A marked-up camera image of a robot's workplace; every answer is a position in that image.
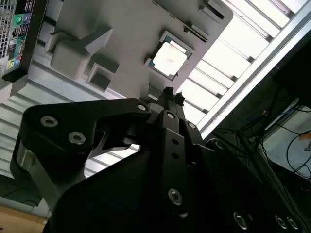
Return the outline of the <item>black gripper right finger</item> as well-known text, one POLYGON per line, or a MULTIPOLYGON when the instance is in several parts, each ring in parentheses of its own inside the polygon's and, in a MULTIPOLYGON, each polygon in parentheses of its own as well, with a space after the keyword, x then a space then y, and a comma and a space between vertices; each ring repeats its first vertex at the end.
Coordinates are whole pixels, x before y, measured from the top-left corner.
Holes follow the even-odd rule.
POLYGON ((186 161, 188 165, 199 165, 203 161, 214 161, 216 153, 204 144, 198 128, 192 122, 186 120, 184 113, 184 100, 182 93, 174 96, 176 113, 179 117, 179 132, 185 139, 186 161))

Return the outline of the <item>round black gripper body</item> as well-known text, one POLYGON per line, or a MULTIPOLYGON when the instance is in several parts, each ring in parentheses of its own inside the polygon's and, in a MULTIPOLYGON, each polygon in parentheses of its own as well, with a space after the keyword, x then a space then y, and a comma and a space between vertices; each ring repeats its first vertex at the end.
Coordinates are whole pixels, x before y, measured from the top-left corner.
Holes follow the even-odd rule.
POLYGON ((46 233, 304 233, 279 184, 258 179, 218 138, 156 130, 147 148, 70 188, 46 233))

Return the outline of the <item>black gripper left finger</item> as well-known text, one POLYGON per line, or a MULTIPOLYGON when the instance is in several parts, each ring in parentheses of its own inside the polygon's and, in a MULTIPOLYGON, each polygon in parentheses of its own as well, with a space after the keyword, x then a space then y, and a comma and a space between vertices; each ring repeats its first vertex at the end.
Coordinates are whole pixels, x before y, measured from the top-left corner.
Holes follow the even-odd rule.
POLYGON ((73 186, 147 148, 156 130, 179 132, 173 88, 136 98, 37 105, 22 116, 11 166, 52 211, 73 186))

